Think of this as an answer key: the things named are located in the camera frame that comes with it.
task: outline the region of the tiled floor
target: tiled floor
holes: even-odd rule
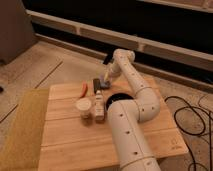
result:
[[[0,67],[0,85],[5,91],[0,95],[0,118],[5,116],[17,104],[22,94],[32,88],[45,88],[56,83],[81,82],[91,80],[105,72],[106,66],[101,60],[66,50],[45,42],[39,42],[30,50],[22,54],[11,64]],[[163,97],[178,95],[188,100],[193,105],[206,92],[192,89],[174,82],[155,77]],[[207,95],[202,104],[213,110],[213,95]],[[168,106],[172,112],[183,103],[171,100]],[[15,111],[0,124],[0,146],[2,146],[7,130],[10,127]],[[182,126],[196,131],[200,130],[201,124],[196,116],[190,111],[184,111],[180,115]],[[208,168],[209,154],[208,145],[197,137],[184,135],[187,143],[195,154],[197,162]],[[162,170],[179,171],[187,170],[191,162],[190,156],[170,157],[161,163]]]

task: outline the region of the speckled floor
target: speckled floor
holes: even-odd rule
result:
[[[8,128],[15,116],[15,107],[26,90],[49,87],[56,83],[91,80],[104,73],[105,69],[106,66],[102,65],[101,60],[45,42],[39,42],[11,64],[0,67],[0,85],[5,88],[4,93],[0,94],[0,119],[14,109],[11,115],[0,124],[0,147],[3,146]],[[164,98],[177,95],[197,105],[199,98],[207,94],[161,78],[155,77],[155,80]],[[170,100],[167,104],[172,112],[184,106],[176,100]],[[202,105],[213,110],[213,95],[207,94],[202,100]],[[181,125],[190,131],[199,131],[202,127],[199,119],[189,110],[181,112],[178,119]],[[183,136],[192,148],[197,162],[208,168],[208,144],[197,137],[185,134]],[[189,163],[191,163],[191,157],[187,154],[167,158],[160,166],[165,171],[180,171],[187,170]]]

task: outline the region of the black wall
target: black wall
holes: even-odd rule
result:
[[[136,0],[23,0],[27,9],[213,54],[213,14]]]

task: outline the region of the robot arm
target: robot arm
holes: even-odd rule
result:
[[[129,61],[134,52],[117,49],[114,62],[108,68],[105,81],[115,80],[123,72],[135,95],[133,100],[120,100],[108,109],[108,121],[123,171],[159,171],[138,122],[153,119],[160,111],[159,99]]]

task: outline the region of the wooden plank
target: wooden plank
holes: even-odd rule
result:
[[[60,113],[58,113],[58,115],[57,120],[46,121],[42,146],[111,137],[107,121],[104,124],[96,124],[93,120],[83,122],[80,118],[79,111],[77,111],[75,107],[73,107],[73,110],[69,113],[69,115],[72,115],[70,118],[61,119]],[[147,133],[150,131],[176,128],[176,125],[172,115],[166,108],[162,109],[161,113],[159,113],[153,120],[140,124],[140,127],[144,133]]]
[[[187,153],[177,129],[152,132],[145,136],[157,158]],[[77,171],[113,165],[118,165],[118,158],[112,139],[107,137],[42,147],[39,170]]]
[[[108,42],[116,46],[122,46],[124,43],[125,48],[135,50],[138,52],[155,55],[164,59],[180,62],[197,68],[213,71],[213,55],[190,50],[174,45],[169,45],[141,37],[136,37],[116,31],[102,29],[99,27],[66,20],[59,17],[54,17],[34,11],[27,10],[27,13],[31,16],[32,22],[49,26],[51,23],[52,28],[63,30],[64,25],[67,27],[75,27],[77,35],[95,39],[101,42]]]
[[[153,120],[139,125],[153,153],[157,157],[186,153],[187,147],[158,86],[152,77],[144,78],[157,92],[161,103],[160,113]],[[87,97],[93,100],[93,86],[91,82],[88,85]],[[81,83],[50,88],[39,170],[88,170],[118,164],[107,121],[102,124],[93,119],[84,121],[75,108],[80,92]],[[131,95],[130,87],[123,78],[116,81],[110,90],[103,91],[104,99],[117,92]]]
[[[202,11],[202,12],[208,12],[212,13],[213,10],[208,8],[203,8],[202,4],[204,0],[139,0],[139,1],[145,1],[149,3],[154,4],[160,4],[160,5],[166,5],[166,6],[172,6],[177,8],[184,8],[189,10],[195,10],[195,11]]]

